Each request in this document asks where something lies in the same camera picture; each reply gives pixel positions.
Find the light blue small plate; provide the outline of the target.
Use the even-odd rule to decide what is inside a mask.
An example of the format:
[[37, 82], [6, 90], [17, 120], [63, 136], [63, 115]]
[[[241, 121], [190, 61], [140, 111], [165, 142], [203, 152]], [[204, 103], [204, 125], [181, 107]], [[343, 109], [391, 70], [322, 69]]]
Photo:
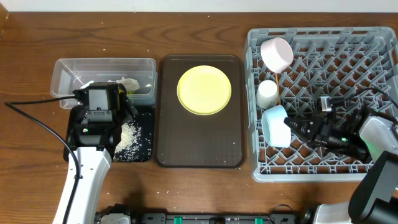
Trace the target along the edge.
[[270, 147], [289, 147], [292, 133], [284, 123], [287, 113], [282, 105], [265, 110], [262, 114], [261, 124], [264, 140]]

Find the white tissue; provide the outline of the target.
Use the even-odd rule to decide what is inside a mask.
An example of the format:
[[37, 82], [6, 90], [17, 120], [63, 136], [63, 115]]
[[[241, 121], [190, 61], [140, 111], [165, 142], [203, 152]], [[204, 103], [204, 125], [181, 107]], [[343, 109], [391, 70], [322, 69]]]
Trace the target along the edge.
[[140, 89], [139, 82], [133, 78], [122, 77], [122, 79], [117, 80], [116, 82], [122, 84], [125, 87], [126, 91], [135, 92]]

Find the white paper cup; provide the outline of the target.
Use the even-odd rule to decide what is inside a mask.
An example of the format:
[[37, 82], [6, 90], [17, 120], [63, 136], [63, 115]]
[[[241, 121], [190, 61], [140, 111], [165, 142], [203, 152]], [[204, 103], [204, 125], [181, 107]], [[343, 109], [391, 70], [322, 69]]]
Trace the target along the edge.
[[256, 103], [262, 109], [274, 107], [279, 102], [279, 93], [276, 82], [272, 80], [264, 80], [257, 88]]

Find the white bowl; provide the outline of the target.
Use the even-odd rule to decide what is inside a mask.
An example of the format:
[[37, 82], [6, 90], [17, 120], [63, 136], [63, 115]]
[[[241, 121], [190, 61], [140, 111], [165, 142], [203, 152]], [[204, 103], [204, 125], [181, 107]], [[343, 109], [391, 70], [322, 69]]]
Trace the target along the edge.
[[282, 73], [294, 60], [291, 46], [280, 37], [263, 42], [260, 53], [264, 65], [274, 73]]

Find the yellow plate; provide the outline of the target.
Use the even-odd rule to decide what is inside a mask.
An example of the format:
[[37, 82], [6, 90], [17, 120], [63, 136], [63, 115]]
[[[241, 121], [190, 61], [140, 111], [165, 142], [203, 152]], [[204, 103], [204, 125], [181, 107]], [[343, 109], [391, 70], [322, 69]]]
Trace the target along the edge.
[[208, 116], [220, 112], [231, 99], [229, 78], [219, 68], [199, 65], [188, 69], [177, 83], [177, 97], [189, 112]]

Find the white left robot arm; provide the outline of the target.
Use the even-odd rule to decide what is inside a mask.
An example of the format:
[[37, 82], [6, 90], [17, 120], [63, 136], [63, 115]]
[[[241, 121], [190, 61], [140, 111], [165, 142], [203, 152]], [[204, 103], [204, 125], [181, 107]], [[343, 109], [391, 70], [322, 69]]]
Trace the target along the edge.
[[137, 115], [124, 85], [94, 82], [74, 90], [64, 159], [68, 172], [54, 223], [93, 223], [122, 125]]

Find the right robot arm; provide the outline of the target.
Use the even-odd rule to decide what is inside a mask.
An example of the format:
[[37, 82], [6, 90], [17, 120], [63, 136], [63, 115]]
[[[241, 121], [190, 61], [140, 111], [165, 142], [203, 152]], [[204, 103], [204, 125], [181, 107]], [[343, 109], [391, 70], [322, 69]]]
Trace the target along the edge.
[[363, 107], [340, 131], [321, 116], [285, 118], [303, 141], [361, 162], [373, 161], [349, 202], [309, 209], [301, 223], [397, 223], [397, 119]]

